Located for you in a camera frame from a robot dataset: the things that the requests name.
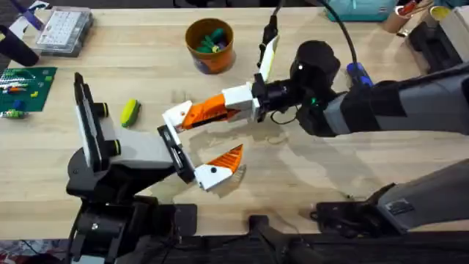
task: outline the cup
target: cup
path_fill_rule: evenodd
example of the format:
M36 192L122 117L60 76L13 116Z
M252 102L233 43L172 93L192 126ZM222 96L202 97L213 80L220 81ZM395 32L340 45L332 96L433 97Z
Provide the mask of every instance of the cup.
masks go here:
M383 22L383 29L389 33L397 33L411 18L412 15L400 15L399 11L404 8L397 6L394 8L386 21Z
M0 32L4 35L3 40L0 40L0 54L26 67L39 61L39 56L6 26L0 25Z
M202 53L196 49L205 36L210 36L216 29L225 32L226 47L216 53ZM233 51L233 30L226 22L217 18L204 18L194 22L185 32L185 43L192 55L195 66L206 74L221 73L231 67L235 61Z

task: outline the yellow marker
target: yellow marker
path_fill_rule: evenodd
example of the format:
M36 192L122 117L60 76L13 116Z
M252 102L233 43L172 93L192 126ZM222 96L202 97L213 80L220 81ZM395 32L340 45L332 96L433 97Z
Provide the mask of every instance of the yellow marker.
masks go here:
M140 103L135 99L130 99L122 110L120 115L120 124L122 127L127 128L135 123L139 115Z

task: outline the gray robot arm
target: gray robot arm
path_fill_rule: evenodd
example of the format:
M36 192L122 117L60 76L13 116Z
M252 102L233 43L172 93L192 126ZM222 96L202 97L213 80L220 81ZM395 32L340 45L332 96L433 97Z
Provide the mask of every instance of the gray robot arm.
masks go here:
M403 82L355 89L329 102L330 136L363 131L469 134L468 64ZM363 202L321 202L311 215L323 232L398 235L425 224L469 219L469 159L409 183L391 184Z
M425 76L444 76L468 64ZM469 134L469 70L419 83L385 81L332 100L324 118L335 135L360 131L448 131Z

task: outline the pen holder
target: pen holder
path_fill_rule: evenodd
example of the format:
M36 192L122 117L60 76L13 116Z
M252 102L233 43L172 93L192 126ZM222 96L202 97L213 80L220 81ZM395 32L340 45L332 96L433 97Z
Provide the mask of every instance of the pen holder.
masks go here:
M394 8L386 21L383 22L383 29L389 33L397 33L411 18L412 15L400 15L399 11L403 6Z
M223 29L226 47L216 53L202 53L196 49L205 36L210 36L216 29ZM206 74L221 73L229 68L234 60L233 30L227 23L217 18L205 18L194 22L185 33L185 42L196 67Z

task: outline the yellow-green object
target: yellow-green object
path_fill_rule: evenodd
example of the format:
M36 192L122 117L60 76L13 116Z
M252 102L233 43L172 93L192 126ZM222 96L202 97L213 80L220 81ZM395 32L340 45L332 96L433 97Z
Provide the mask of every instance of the yellow-green object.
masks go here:
M140 103L135 99L130 99L124 106L120 115L120 124L124 128L128 128L137 121L140 111Z
M430 14L436 21L442 21L451 10L447 7L432 7L430 9Z

